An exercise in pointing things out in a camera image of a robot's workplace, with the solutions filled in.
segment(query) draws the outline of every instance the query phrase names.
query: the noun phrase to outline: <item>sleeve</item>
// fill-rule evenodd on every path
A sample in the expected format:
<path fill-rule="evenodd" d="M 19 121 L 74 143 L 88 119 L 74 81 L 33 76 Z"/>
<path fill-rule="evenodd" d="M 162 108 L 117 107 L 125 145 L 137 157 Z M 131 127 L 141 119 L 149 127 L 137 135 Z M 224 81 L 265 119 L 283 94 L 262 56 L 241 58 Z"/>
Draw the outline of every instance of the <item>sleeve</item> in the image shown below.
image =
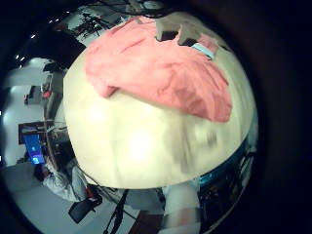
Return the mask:
<path fill-rule="evenodd" d="M 53 192 L 60 193 L 62 190 L 66 189 L 69 185 L 69 181 L 62 172 L 54 171 L 52 173 L 52 175 L 45 178 L 43 184 L 49 187 Z"/>

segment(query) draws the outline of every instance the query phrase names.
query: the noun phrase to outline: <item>white cylinder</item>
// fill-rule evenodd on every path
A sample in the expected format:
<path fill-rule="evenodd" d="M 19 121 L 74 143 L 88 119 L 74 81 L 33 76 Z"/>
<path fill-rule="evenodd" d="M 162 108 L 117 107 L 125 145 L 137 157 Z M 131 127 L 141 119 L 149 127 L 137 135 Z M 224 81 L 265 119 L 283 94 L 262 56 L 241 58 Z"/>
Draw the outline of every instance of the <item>white cylinder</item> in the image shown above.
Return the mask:
<path fill-rule="evenodd" d="M 159 234 L 197 234 L 201 228 L 200 203 L 194 181 L 163 189 L 166 207 Z"/>

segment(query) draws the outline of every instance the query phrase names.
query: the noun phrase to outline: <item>white shirt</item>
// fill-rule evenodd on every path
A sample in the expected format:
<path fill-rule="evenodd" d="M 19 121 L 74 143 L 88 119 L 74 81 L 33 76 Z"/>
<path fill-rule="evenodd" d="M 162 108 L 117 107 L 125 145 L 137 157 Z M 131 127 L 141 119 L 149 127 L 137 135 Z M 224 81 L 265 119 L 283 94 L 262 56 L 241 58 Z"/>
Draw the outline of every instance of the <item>white shirt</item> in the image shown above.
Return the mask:
<path fill-rule="evenodd" d="M 43 184 L 62 199 L 71 202 L 79 202 L 79 197 L 75 194 L 66 174 L 57 172 L 53 167 L 50 167 L 50 165 L 46 165 L 46 167 L 51 174 L 45 177 Z"/>

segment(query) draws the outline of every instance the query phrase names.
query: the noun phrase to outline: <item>person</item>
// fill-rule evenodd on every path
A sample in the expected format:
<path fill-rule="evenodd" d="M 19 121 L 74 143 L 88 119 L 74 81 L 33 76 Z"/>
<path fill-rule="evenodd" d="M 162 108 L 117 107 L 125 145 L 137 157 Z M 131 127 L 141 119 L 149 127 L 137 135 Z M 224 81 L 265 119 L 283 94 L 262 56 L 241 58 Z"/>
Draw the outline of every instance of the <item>person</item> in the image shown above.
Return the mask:
<path fill-rule="evenodd" d="M 52 192 L 70 202 L 80 202 L 87 198 L 95 198 L 88 183 L 74 161 L 66 165 L 66 172 L 55 170 L 51 161 L 35 166 L 33 175 Z"/>

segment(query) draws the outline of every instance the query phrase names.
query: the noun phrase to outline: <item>computer screen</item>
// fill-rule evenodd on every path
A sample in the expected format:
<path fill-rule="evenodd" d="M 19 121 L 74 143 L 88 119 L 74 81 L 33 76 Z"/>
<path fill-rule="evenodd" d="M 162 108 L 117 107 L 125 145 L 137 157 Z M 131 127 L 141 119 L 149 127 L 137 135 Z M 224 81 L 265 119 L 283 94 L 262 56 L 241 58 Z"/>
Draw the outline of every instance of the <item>computer screen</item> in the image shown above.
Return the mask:
<path fill-rule="evenodd" d="M 41 151 L 39 135 L 24 135 L 23 139 L 31 162 L 33 164 L 45 163 L 45 159 Z"/>

